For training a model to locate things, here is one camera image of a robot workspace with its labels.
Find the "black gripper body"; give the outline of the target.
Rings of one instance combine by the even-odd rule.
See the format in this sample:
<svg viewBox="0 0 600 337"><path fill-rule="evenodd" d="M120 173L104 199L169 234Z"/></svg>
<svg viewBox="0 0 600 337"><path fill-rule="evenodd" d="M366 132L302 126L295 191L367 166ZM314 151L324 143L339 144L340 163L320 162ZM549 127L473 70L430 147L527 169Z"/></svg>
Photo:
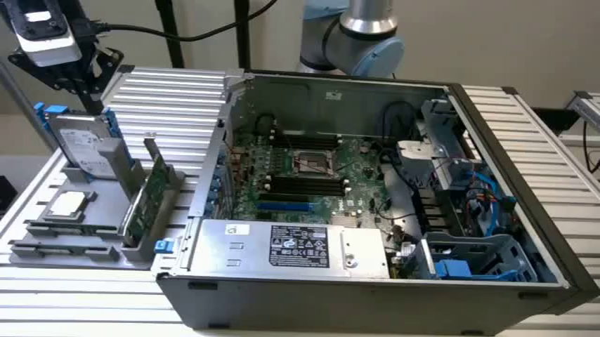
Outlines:
<svg viewBox="0 0 600 337"><path fill-rule="evenodd" d="M100 46L101 25L78 1L8 1L6 26L12 65L56 91L103 93L124 54Z"/></svg>

